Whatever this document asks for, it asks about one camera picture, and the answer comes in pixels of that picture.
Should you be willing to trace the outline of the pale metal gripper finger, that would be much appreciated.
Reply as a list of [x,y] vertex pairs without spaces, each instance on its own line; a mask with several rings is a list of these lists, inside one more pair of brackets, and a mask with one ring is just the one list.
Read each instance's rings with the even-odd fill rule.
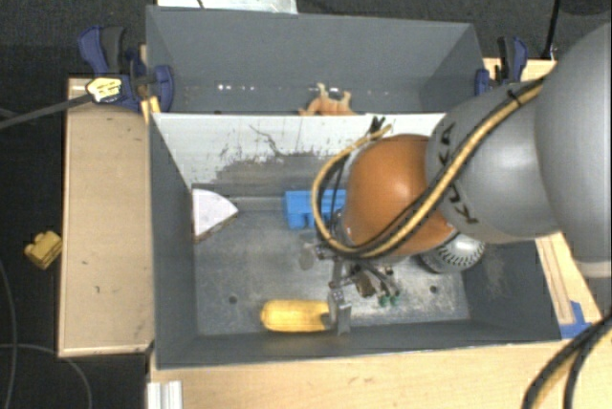
[[328,307],[330,322],[336,334],[349,334],[352,304],[345,298],[342,288],[330,289],[328,293]]
[[298,264],[302,270],[310,270],[330,257],[330,250],[322,243],[304,243],[299,253]]

